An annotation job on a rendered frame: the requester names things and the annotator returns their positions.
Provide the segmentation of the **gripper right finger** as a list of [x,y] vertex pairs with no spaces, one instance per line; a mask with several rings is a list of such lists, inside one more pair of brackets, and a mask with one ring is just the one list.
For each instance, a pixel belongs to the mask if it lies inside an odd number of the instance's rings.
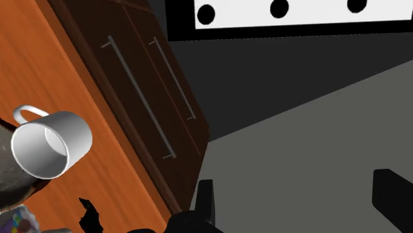
[[376,169],[372,204],[402,233],[413,233],[413,183],[391,169]]

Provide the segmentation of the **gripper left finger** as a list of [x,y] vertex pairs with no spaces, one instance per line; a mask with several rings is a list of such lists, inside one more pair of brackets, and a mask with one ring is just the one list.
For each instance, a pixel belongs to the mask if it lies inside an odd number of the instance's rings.
[[200,180],[195,209],[174,214],[163,233],[223,233],[215,226],[213,180]]

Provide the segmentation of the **small black jagged object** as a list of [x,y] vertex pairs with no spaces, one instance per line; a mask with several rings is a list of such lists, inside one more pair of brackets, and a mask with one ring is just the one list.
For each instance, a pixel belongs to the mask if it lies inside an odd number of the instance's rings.
[[79,225],[84,233],[103,233],[103,227],[99,222],[99,213],[90,200],[79,198],[85,209],[85,214],[81,217]]

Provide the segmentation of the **brown wooden cabinet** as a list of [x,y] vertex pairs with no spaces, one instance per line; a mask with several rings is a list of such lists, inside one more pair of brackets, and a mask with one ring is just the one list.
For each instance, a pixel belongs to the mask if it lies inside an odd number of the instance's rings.
[[208,123],[147,0],[0,0],[0,118],[71,111],[93,145],[26,200],[40,226],[81,233],[80,199],[104,233],[163,232],[188,210]]

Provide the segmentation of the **white mug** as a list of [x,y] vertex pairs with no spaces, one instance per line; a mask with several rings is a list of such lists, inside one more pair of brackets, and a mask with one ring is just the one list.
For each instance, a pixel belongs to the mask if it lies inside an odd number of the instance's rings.
[[49,114],[32,105],[21,105],[14,109],[13,118],[19,123],[11,137],[13,157],[33,177],[55,179],[91,149],[91,129],[75,113]]

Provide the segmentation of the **multicoloured crumpled object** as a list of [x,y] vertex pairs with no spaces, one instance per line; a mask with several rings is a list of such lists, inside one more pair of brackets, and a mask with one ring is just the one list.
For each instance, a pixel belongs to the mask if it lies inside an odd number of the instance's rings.
[[0,212],[0,233],[41,233],[36,217],[27,206]]

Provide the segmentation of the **dark grey rounded object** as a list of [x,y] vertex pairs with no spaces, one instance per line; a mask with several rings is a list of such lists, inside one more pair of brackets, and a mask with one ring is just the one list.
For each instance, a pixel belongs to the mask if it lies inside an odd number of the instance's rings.
[[11,151],[16,126],[0,118],[0,211],[20,205],[50,180],[35,178],[20,168]]

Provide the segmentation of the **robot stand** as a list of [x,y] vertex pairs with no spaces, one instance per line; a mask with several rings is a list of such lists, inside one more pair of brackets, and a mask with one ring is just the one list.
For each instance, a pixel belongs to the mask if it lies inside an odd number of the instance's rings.
[[165,0],[170,41],[413,32],[413,0]]

